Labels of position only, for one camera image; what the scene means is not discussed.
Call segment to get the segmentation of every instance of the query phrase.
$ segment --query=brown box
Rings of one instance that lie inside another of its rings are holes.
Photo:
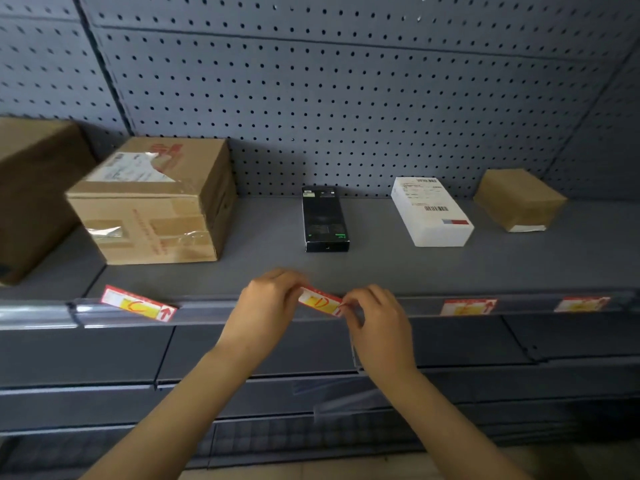
[[[65,190],[95,161],[69,121],[0,118],[0,141],[0,285],[13,285],[77,224]]]
[[[546,230],[566,202],[522,168],[484,172],[474,200],[508,232]]]
[[[133,137],[67,198],[108,264],[216,261],[236,185],[223,139]]]

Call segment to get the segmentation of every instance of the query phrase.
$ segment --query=floor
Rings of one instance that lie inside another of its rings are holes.
[[[640,480],[640,440],[505,448],[536,479]],[[190,470],[180,480],[441,480],[427,453]]]

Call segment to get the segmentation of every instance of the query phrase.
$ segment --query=small cardboard box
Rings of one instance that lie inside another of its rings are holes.
[[[14,285],[77,224],[65,190],[95,161],[70,121],[0,118],[0,141],[0,285]]]
[[[236,185],[223,139],[133,137],[67,198],[108,264],[216,261]]]
[[[418,247],[464,246],[474,230],[474,225],[437,178],[397,177],[391,199]]]
[[[474,200],[508,232],[546,230],[566,197],[522,168],[484,172]]]

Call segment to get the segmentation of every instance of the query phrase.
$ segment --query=forearm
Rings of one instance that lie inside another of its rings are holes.
[[[83,480],[174,480],[251,370],[214,348]]]
[[[529,480],[420,372],[384,387],[447,480]]]

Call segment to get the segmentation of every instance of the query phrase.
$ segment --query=person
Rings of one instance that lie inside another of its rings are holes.
[[[218,343],[83,480],[174,480],[231,396],[270,354],[291,322],[304,275],[275,269],[242,291]],[[341,307],[369,377],[404,417],[442,475],[530,479],[418,371],[411,324],[390,291],[347,293]],[[361,323],[353,311],[364,311]]]

